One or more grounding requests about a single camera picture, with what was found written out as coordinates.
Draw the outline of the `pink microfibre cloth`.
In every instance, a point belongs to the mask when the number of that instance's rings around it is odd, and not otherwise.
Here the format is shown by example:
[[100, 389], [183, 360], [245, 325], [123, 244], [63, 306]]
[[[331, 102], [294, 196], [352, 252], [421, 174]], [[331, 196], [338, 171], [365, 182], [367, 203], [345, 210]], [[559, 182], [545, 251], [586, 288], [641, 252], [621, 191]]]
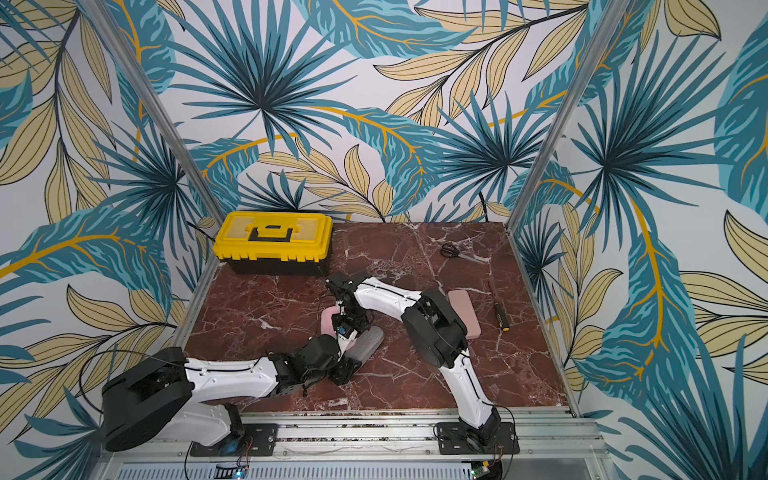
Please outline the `pink microfibre cloth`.
[[321, 313], [320, 318], [320, 333], [323, 335], [330, 335], [336, 337], [336, 330], [333, 324], [333, 316], [338, 314], [340, 309], [338, 306], [333, 305], [325, 308]]

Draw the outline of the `grey fabric eyeglass case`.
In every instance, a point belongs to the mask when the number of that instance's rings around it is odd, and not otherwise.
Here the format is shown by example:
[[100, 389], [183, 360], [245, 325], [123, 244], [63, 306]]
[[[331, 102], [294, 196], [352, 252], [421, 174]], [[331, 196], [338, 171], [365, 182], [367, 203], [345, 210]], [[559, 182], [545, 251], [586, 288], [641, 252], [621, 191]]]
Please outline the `grey fabric eyeglass case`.
[[353, 362], [366, 363], [382, 344], [384, 337], [384, 332], [380, 327], [372, 326], [356, 339], [346, 351], [345, 357]]

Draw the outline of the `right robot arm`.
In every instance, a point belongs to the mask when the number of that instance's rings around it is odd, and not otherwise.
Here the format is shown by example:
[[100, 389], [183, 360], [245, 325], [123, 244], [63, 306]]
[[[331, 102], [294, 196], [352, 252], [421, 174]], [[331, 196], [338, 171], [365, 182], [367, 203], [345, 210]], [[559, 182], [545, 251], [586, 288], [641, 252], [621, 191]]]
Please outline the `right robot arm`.
[[500, 414], [474, 371], [467, 327], [439, 290], [406, 290], [375, 277], [344, 274], [328, 277], [325, 284], [336, 299], [332, 323], [342, 352], [370, 329], [370, 311], [400, 321], [415, 351], [443, 375], [460, 421], [483, 436], [496, 431]]

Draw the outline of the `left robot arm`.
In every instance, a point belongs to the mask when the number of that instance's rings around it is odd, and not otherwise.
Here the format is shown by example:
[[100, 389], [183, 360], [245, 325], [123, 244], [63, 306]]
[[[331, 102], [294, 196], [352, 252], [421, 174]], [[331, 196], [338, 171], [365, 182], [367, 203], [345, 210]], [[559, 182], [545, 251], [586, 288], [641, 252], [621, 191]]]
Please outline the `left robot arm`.
[[232, 399], [291, 395], [323, 380], [343, 385], [382, 340], [373, 327], [342, 349], [342, 339], [323, 334], [294, 353], [246, 361], [203, 361], [178, 347], [163, 349], [104, 385], [104, 448], [120, 452], [162, 439], [241, 454], [251, 441]]

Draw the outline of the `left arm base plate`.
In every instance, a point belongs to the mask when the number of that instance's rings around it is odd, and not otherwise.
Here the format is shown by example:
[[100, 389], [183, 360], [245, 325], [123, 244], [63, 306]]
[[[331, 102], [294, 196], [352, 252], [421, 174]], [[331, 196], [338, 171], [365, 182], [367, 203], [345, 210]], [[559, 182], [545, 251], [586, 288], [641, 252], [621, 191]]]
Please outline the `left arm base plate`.
[[193, 442], [192, 457], [270, 457], [278, 433], [277, 424], [245, 424], [211, 447]]

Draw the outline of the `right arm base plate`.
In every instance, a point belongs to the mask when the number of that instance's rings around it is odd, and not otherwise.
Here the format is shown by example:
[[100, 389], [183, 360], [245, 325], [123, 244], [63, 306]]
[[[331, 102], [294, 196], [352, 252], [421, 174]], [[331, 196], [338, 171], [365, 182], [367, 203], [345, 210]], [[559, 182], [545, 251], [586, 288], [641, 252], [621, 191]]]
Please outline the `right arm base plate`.
[[517, 455], [520, 445], [515, 425], [499, 423], [487, 437], [462, 422], [440, 422], [433, 427], [441, 455]]

